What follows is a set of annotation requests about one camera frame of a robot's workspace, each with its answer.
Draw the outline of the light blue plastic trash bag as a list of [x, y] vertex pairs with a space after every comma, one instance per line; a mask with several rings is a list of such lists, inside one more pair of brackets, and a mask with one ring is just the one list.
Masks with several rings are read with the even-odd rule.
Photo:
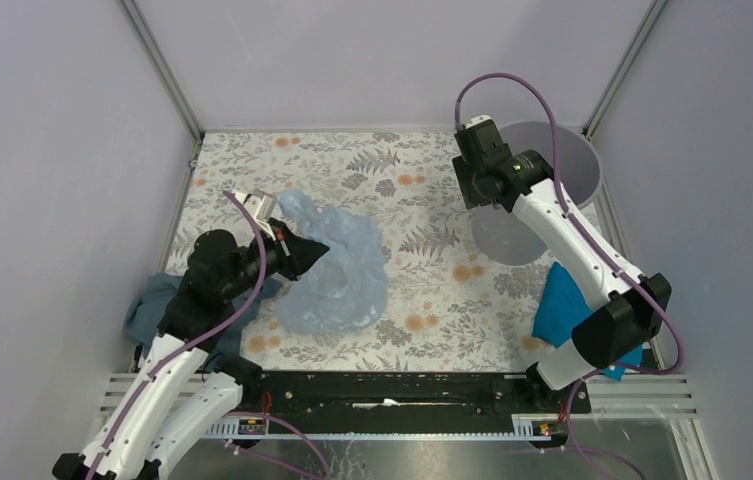
[[329, 251], [276, 304], [277, 319], [299, 333], [347, 334], [377, 322], [388, 303], [383, 237], [368, 216], [318, 207], [298, 189], [278, 196], [282, 213], [301, 237]]

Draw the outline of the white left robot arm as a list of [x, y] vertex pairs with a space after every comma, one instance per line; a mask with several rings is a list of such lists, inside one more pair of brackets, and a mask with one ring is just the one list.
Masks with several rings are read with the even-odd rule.
[[249, 246], [226, 230], [195, 242], [188, 268], [140, 372], [94, 440], [64, 453], [52, 468], [57, 479], [166, 479], [179, 461], [225, 413], [248, 411], [261, 401], [260, 367], [226, 356], [178, 410], [172, 407], [192, 375], [205, 365], [224, 331], [241, 319], [274, 274], [296, 280], [328, 253], [328, 246], [271, 220]]

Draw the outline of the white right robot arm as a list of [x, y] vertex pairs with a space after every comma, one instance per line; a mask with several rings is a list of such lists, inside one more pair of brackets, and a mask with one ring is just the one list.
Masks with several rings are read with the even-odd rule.
[[612, 366], [654, 338], [671, 294], [661, 274], [646, 276], [588, 223], [547, 160], [534, 150], [514, 153], [488, 116], [459, 125], [453, 160], [467, 208], [495, 205], [526, 224], [578, 286], [590, 315], [570, 338], [527, 373], [527, 402], [549, 412], [565, 388]]

